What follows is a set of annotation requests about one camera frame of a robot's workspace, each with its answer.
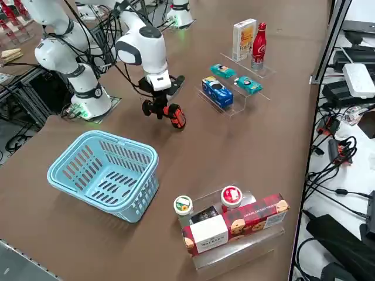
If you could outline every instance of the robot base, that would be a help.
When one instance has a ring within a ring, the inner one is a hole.
[[[183,28],[191,25],[194,22],[192,14],[187,10],[176,11],[172,9],[167,13],[166,18],[167,20],[175,21],[175,23],[171,25],[172,28]]]
[[[79,98],[76,95],[71,98],[72,106],[76,105],[79,111],[82,112],[81,118],[90,120],[107,113],[111,109],[111,98],[103,87],[101,89],[103,94],[100,98]]]

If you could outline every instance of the red cookie packaging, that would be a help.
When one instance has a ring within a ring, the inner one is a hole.
[[[288,210],[288,203],[280,194],[275,194],[184,227],[182,235],[187,251],[196,256],[253,232],[279,224]]]

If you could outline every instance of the blue snack box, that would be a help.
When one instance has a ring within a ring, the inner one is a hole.
[[[213,76],[202,79],[202,89],[221,108],[233,103],[233,94]]]

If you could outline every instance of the clear acrylic shelf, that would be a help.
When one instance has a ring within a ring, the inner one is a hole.
[[[264,79],[264,78],[267,78],[267,77],[273,75],[274,73],[276,73],[275,70],[269,68],[266,64],[263,65],[263,68],[261,70],[254,70],[254,69],[252,69],[251,68],[251,55],[248,55],[246,59],[243,59],[243,60],[240,60],[240,61],[233,60],[233,58],[232,58],[232,49],[229,50],[228,52],[221,53],[221,55],[226,60],[232,61],[234,64],[237,64],[239,67],[242,67],[242,68],[246,69],[247,71],[251,72],[253,75],[257,76],[258,78]]]
[[[214,206],[221,214],[221,189],[193,200],[193,215]],[[243,192],[241,206],[255,202],[250,191]],[[273,251],[284,234],[282,224],[258,231],[192,258],[198,280],[206,281]]]
[[[250,69],[236,63],[232,59],[230,59],[227,56],[222,55],[221,60],[217,63],[220,63],[226,67],[232,68],[236,75],[232,76],[228,79],[221,78],[215,74],[213,74],[209,67],[207,68],[206,74],[203,78],[214,76],[220,83],[222,83],[223,86],[225,86],[231,93],[233,94],[233,104],[231,104],[229,107],[221,108],[219,107],[215,102],[211,100],[210,97],[208,97],[202,90],[202,80],[199,81],[199,84],[196,86],[196,92],[200,98],[202,98],[204,101],[206,101],[209,105],[211,105],[217,112],[222,114],[222,116],[226,117],[229,121],[232,120],[232,118],[243,111],[245,111],[247,106],[247,99],[254,98],[255,95],[262,96],[266,101],[270,101],[271,99],[266,97],[262,91],[257,92],[253,95],[249,94],[244,89],[240,88],[239,86],[235,85],[235,79],[241,77],[241,76],[247,76],[256,82],[259,82],[262,84],[262,81],[260,81],[259,77],[253,73]]]

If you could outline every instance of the white power strip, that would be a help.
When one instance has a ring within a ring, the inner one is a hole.
[[[356,98],[375,97],[375,85],[363,63],[347,63],[343,68],[350,94]]]

